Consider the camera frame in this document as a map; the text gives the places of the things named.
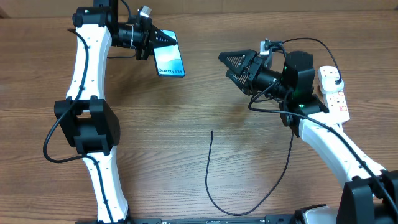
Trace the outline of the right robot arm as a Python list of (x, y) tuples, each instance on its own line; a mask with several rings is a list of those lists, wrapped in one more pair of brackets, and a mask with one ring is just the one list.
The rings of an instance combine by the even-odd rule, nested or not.
[(313, 94), (313, 55), (284, 53), (282, 72), (270, 69), (271, 55), (254, 50), (222, 52), (227, 77), (246, 95), (280, 99), (285, 126), (310, 145), (343, 188), (337, 209), (314, 205), (295, 211), (290, 223), (397, 223), (397, 172), (374, 162), (337, 125)]

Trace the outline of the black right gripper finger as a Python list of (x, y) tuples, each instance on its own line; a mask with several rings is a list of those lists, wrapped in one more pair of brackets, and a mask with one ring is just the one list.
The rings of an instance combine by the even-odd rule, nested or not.
[(250, 84), (248, 83), (248, 72), (244, 71), (240, 76), (233, 73), (232, 70), (226, 72), (228, 77), (245, 95), (252, 94)]
[(257, 52), (251, 49), (222, 52), (219, 54), (218, 59), (233, 73), (241, 75), (243, 71), (248, 68), (256, 54)]

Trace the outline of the Galaxy smartphone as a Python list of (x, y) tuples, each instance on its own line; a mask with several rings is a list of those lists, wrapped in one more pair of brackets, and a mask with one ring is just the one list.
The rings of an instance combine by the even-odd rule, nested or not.
[(161, 77), (183, 78), (185, 69), (178, 44), (154, 49), (157, 74)]

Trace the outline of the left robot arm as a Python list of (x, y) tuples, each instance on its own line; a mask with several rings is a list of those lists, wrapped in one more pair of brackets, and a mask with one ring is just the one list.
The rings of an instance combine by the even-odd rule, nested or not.
[[(118, 1), (94, 1), (73, 14), (77, 51), (72, 82), (64, 100), (56, 101), (57, 118), (43, 144), (46, 160), (61, 164), (82, 160), (93, 185), (98, 214), (95, 223), (133, 223), (123, 194), (117, 166), (121, 128), (104, 94), (106, 62), (111, 47), (133, 49), (135, 58), (146, 60), (160, 47), (177, 41), (152, 23), (151, 9), (141, 6), (126, 22), (118, 20)], [(47, 152), (50, 137), (60, 127), (77, 155), (53, 159)]]

